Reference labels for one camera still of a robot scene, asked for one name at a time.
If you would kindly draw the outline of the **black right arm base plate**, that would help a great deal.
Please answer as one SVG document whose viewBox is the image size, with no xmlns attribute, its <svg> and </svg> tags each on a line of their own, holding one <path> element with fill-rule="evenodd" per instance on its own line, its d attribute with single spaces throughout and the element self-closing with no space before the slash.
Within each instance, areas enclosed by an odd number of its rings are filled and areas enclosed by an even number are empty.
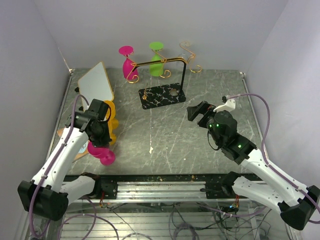
<svg viewBox="0 0 320 240">
<path fill-rule="evenodd" d="M 227 174 L 205 174 L 204 187 L 200 192 L 206 194 L 207 199 L 232 199 L 236 197 L 233 190 L 234 182 L 237 178 L 245 177 L 247 174 L 229 172 Z"/>
</svg>

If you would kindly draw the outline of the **pink wine glass front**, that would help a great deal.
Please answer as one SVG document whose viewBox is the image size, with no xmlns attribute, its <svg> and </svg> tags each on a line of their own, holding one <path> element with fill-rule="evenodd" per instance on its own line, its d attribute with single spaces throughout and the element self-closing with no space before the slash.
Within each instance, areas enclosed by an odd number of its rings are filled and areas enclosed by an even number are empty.
<svg viewBox="0 0 320 240">
<path fill-rule="evenodd" d="M 113 164 L 116 156 L 112 150 L 107 147 L 95 147 L 91 142 L 88 143 L 87 151 L 90 155 L 100 160 L 104 166 Z"/>
</svg>

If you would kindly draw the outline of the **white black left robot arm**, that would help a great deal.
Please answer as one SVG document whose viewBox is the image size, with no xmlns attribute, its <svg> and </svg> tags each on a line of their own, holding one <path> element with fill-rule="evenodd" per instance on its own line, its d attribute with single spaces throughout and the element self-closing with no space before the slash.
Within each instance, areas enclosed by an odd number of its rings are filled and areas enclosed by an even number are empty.
<svg viewBox="0 0 320 240">
<path fill-rule="evenodd" d="M 111 107 L 93 99 L 84 112 L 74 111 L 69 117 L 60 140 L 43 167 L 30 181 L 22 181 L 17 192 L 23 208 L 51 221 L 60 220 L 68 206 L 88 196 L 98 198 L 102 193 L 100 176 L 84 172 L 77 179 L 63 183 L 73 160 L 82 146 L 108 148 L 112 139 L 109 131 Z"/>
</svg>

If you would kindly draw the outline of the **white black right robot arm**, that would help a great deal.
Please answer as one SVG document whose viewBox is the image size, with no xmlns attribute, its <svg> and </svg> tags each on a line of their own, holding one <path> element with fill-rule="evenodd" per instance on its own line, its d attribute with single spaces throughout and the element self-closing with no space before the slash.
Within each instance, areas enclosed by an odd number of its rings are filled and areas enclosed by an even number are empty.
<svg viewBox="0 0 320 240">
<path fill-rule="evenodd" d="M 212 137 L 217 150 L 265 183 L 258 184 L 239 173 L 229 172 L 222 180 L 221 194 L 226 198 L 238 195 L 256 201 L 276 211 L 290 227 L 302 231 L 318 207 L 320 189 L 315 185 L 307 187 L 270 160 L 264 160 L 262 151 L 238 133 L 238 122 L 230 113 L 234 109 L 235 102 L 230 100 L 221 106 L 202 101 L 187 107 L 189 121 L 202 115 L 197 124 L 207 129 L 207 135 Z"/>
</svg>

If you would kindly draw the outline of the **pink wine glass back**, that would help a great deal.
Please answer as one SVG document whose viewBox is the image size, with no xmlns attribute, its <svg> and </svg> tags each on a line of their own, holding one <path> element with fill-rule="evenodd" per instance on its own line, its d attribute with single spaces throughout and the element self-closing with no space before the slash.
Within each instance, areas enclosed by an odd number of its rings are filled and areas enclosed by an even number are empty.
<svg viewBox="0 0 320 240">
<path fill-rule="evenodd" d="M 134 48 L 132 46 L 125 45 L 120 47 L 118 52 L 125 57 L 125 61 L 122 65 L 124 78 L 129 83 L 136 83 L 139 80 L 138 70 L 134 70 L 136 63 L 130 59 L 130 55 L 134 53 Z"/>
</svg>

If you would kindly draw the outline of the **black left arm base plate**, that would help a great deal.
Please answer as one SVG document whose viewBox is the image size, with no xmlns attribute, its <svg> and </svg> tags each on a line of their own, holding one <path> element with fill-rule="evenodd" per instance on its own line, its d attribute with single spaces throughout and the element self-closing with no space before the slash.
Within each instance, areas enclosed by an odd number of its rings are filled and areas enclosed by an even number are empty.
<svg viewBox="0 0 320 240">
<path fill-rule="evenodd" d="M 91 191 L 86 194 L 89 198 L 103 198 L 108 200 L 115 200 L 118 193 L 118 183 L 113 180 L 106 180 L 99 175 L 84 172 L 81 177 L 90 178 L 94 181 L 94 186 Z"/>
</svg>

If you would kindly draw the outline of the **pink wine glass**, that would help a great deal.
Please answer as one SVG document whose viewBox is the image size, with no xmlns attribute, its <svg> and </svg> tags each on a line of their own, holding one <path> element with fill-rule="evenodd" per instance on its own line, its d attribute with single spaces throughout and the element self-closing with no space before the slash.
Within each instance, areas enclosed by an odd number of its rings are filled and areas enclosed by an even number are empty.
<svg viewBox="0 0 320 240">
<path fill-rule="evenodd" d="M 134 70 L 136 63 L 130 59 L 130 55 L 134 53 L 134 48 L 132 46 L 125 45 L 120 47 L 118 52 L 125 57 L 125 61 L 122 65 L 124 78 L 129 83 L 136 83 L 139 80 L 138 70 Z"/>
<path fill-rule="evenodd" d="M 112 150 L 107 147 L 95 147 L 91 142 L 88 143 L 87 151 L 90 155 L 100 160 L 104 166 L 113 164 L 116 156 Z"/>
</svg>

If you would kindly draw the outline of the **yellow wine glass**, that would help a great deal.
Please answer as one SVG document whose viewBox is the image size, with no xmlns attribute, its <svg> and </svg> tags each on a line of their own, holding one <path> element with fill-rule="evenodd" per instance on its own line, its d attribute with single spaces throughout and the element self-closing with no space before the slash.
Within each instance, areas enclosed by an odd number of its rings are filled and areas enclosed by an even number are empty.
<svg viewBox="0 0 320 240">
<path fill-rule="evenodd" d="M 105 100 L 104 102 L 109 106 L 105 120 L 108 122 L 109 133 L 111 134 L 119 126 L 119 121 L 116 119 L 116 106 L 110 100 Z"/>
<path fill-rule="evenodd" d="M 114 134 L 114 133 L 112 133 L 111 131 L 109 131 L 109 137 L 110 137 L 110 142 L 109 142 L 109 144 L 110 145 L 114 145 L 115 144 L 115 142 L 116 142 L 116 135 Z"/>
</svg>

